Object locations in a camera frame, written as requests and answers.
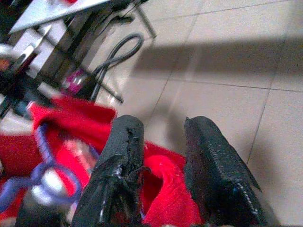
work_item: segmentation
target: tiled floor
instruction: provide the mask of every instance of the tiled floor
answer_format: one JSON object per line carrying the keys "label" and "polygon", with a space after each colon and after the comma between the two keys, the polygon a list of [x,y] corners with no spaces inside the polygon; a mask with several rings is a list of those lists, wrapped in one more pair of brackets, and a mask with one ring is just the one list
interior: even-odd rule
{"label": "tiled floor", "polygon": [[255,175],[283,224],[303,225],[303,1],[149,0],[158,36],[138,19],[113,28],[91,67],[117,40],[144,33],[143,48],[107,74],[145,138],[185,152],[186,116],[211,118]]}

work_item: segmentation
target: black cable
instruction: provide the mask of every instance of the black cable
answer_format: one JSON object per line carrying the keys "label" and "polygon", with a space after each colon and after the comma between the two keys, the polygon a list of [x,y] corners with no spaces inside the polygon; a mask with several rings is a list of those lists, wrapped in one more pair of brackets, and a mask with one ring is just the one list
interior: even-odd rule
{"label": "black cable", "polygon": [[[128,41],[132,40],[132,39],[138,39],[138,42],[136,44],[136,46],[134,48],[132,48],[129,52],[126,52],[124,54],[121,54],[118,57],[115,57],[115,54],[119,51],[119,49],[126,44]],[[143,41],[144,38],[142,36],[142,34],[140,33],[132,33],[129,34],[128,36],[126,36],[124,39],[122,39],[111,51],[111,53],[109,54],[107,60],[102,63],[101,65],[99,65],[94,71],[93,71],[93,75],[96,76],[97,79],[97,84],[94,87],[94,90],[90,96],[90,101],[95,102],[98,92],[101,88],[101,84],[103,82],[104,76],[108,70],[108,67],[110,64],[112,63],[120,63],[122,61],[125,61],[126,59],[130,58],[131,56],[133,56],[135,53],[138,52],[138,50],[141,48],[141,46],[143,45]]]}

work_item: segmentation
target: red cloth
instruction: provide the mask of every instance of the red cloth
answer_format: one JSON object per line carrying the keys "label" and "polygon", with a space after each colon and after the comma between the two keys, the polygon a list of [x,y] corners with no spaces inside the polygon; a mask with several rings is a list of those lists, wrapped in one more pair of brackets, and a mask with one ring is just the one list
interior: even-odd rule
{"label": "red cloth", "polygon": [[[58,135],[63,130],[67,131],[101,152],[116,112],[111,108],[68,97],[55,99],[53,102],[57,106],[55,109],[35,104],[31,106],[34,129],[43,121],[50,122],[47,138],[57,162],[70,168],[79,178],[82,187],[85,187],[89,176],[58,139]],[[0,160],[5,169],[5,176],[1,178],[0,185],[7,177],[30,175],[32,169],[42,161],[33,136],[0,135],[0,147]],[[151,169],[151,173],[144,174],[141,191],[143,210],[146,214],[143,223],[152,227],[164,224],[187,227],[203,223],[198,207],[185,187],[183,156],[146,142],[144,165]],[[68,192],[72,193],[72,185],[66,181],[64,183]],[[14,204],[0,214],[0,220],[16,216],[23,194],[24,191],[20,192]]]}

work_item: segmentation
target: red fabric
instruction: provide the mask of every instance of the red fabric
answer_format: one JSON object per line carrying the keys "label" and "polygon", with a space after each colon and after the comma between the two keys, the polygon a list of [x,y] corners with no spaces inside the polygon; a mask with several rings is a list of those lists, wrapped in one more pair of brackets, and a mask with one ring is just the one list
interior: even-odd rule
{"label": "red fabric", "polygon": [[[47,138],[57,162],[71,169],[79,178],[82,187],[85,187],[89,176],[76,157],[58,139],[59,133],[67,131],[102,151],[116,112],[111,108],[69,97],[55,99],[53,102],[57,106],[55,109],[35,104],[31,106],[34,128],[43,121],[51,122]],[[0,135],[0,147],[0,160],[6,174],[1,178],[0,185],[8,177],[30,175],[31,170],[41,162],[33,136]],[[151,173],[144,174],[141,191],[143,210],[146,214],[143,221],[145,224],[152,227],[164,224],[186,227],[203,223],[199,217],[198,207],[185,187],[183,156],[146,142],[144,165],[151,169]],[[72,193],[72,184],[65,179],[63,181],[68,192]],[[0,220],[17,214],[23,193],[20,192],[14,204],[0,214]]]}

